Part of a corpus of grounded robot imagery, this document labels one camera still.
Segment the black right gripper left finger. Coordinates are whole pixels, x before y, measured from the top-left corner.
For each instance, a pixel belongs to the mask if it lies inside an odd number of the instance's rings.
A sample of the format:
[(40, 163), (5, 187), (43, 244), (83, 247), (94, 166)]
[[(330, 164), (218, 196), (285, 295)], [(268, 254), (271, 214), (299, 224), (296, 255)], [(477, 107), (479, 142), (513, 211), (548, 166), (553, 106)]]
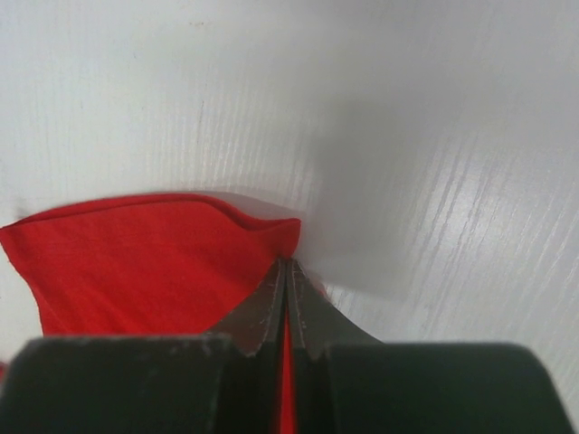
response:
[(199, 335), (32, 340), (1, 382), (4, 433), (276, 433), (286, 262)]

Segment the red t shirt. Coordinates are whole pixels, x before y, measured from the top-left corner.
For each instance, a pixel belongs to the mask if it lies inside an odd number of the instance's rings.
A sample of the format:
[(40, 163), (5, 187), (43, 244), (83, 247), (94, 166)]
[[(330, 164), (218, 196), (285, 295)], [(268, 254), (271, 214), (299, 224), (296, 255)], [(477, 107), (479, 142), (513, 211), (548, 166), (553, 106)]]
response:
[[(243, 302), (298, 243), (297, 218), (264, 220), (199, 194), (76, 203), (1, 230), (31, 289), (41, 338), (199, 335)], [(280, 429), (294, 433), (284, 313)]]

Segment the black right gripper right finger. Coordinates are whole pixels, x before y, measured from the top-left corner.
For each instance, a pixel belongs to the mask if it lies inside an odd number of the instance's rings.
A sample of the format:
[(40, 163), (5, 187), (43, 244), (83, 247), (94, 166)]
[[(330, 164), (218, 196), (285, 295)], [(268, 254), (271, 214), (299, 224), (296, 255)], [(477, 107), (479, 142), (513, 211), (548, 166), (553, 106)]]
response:
[(287, 265), (298, 433), (566, 433), (551, 377), (515, 344), (386, 344)]

